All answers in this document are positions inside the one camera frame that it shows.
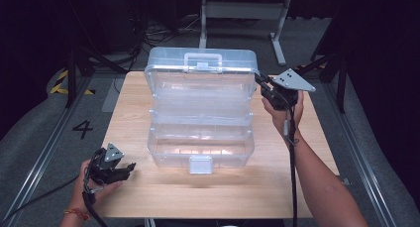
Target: clear plastic storage box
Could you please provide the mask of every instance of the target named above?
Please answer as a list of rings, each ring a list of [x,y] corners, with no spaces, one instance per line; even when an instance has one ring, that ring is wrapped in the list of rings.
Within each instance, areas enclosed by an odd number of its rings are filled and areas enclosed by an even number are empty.
[[[154,98],[148,149],[160,167],[191,173],[243,167],[254,151],[252,51],[153,48],[145,76]]]

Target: dark background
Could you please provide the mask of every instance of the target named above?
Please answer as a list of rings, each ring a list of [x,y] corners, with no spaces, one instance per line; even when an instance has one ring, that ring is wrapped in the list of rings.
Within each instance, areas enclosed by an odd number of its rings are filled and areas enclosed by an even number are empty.
[[[57,0],[57,11],[51,0],[0,0],[0,139],[47,98],[46,85],[72,44],[103,55],[126,51],[136,39],[133,28],[144,29],[148,16],[177,28],[200,0],[163,1]],[[418,13],[416,0],[293,0],[289,10],[290,17],[334,17],[316,54],[344,52],[377,141],[417,206]]]

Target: wooden table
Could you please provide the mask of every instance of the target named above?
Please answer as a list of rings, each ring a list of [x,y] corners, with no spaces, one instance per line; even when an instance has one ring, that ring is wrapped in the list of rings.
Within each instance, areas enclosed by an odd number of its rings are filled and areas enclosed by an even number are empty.
[[[289,154],[263,109],[260,92],[252,99],[255,152],[242,169],[214,169],[192,175],[188,169],[159,168],[147,149],[153,99],[144,74],[127,74],[103,147],[125,153],[119,167],[137,163],[130,178],[106,199],[99,214],[136,218],[291,218]],[[309,95],[300,129],[316,154],[338,174]],[[299,182],[298,216],[311,217]]]

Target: bracelet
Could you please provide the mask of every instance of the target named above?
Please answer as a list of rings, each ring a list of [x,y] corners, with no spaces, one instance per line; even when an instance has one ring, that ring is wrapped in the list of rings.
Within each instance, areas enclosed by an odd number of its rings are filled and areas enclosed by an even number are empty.
[[[65,209],[64,210],[64,214],[76,214],[78,215],[82,220],[86,221],[90,219],[90,215],[86,214],[86,213],[82,213],[79,209],[77,208],[72,208],[72,209]]]

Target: number 4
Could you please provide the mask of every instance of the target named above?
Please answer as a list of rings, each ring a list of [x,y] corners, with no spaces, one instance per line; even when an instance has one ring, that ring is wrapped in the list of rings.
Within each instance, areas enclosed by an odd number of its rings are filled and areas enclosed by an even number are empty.
[[[73,128],[73,131],[83,131],[83,133],[81,134],[81,140],[84,139],[84,136],[86,135],[86,131],[92,131],[93,128],[89,128],[90,125],[90,121],[85,120],[83,121],[81,124],[77,125],[76,127]]]

